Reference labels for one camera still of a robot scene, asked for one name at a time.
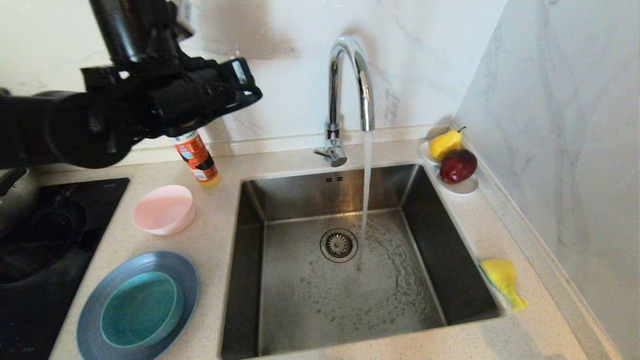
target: black stovetop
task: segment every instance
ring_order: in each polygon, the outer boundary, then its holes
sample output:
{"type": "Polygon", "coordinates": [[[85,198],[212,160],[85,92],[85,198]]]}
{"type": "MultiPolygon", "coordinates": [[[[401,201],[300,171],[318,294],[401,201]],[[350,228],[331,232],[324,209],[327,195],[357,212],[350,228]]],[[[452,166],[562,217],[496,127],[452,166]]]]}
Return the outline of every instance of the black stovetop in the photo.
{"type": "Polygon", "coordinates": [[[0,238],[0,360],[48,359],[129,179],[45,186],[0,238]]]}

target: pot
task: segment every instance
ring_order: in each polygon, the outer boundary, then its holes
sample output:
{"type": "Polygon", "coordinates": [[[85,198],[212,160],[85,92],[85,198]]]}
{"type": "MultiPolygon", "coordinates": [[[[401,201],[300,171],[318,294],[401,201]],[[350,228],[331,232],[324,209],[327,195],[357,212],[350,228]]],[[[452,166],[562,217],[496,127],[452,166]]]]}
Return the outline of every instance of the pot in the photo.
{"type": "Polygon", "coordinates": [[[29,216],[38,202],[39,189],[27,168],[0,170],[0,237],[29,216]]]}

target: teal bowl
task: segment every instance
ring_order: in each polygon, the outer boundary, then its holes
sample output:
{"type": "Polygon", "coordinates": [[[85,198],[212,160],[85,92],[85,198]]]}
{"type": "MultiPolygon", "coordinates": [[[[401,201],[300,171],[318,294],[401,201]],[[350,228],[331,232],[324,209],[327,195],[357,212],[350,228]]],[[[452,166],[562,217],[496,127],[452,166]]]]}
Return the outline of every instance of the teal bowl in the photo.
{"type": "Polygon", "coordinates": [[[100,330],[114,347],[147,347],[169,335],[183,309],[180,286],[161,272],[147,272],[127,280],[111,294],[102,311],[100,330]]]}

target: sink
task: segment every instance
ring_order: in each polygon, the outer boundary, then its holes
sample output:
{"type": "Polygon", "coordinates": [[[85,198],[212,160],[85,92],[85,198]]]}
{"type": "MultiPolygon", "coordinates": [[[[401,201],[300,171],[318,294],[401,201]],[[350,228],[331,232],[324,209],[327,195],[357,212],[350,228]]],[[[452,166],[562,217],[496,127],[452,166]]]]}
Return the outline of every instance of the sink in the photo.
{"type": "Polygon", "coordinates": [[[222,341],[246,359],[495,318],[500,311],[425,170],[241,184],[222,341]]]}

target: apple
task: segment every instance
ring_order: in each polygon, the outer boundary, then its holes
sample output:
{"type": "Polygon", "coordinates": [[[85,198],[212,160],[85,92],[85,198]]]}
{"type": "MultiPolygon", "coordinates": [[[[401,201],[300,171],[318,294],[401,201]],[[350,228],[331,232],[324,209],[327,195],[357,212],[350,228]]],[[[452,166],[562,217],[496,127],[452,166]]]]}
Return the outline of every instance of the apple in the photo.
{"type": "Polygon", "coordinates": [[[440,177],[447,184],[457,184],[467,180],[476,172],[478,160],[466,149],[449,151],[442,159],[440,177]]]}

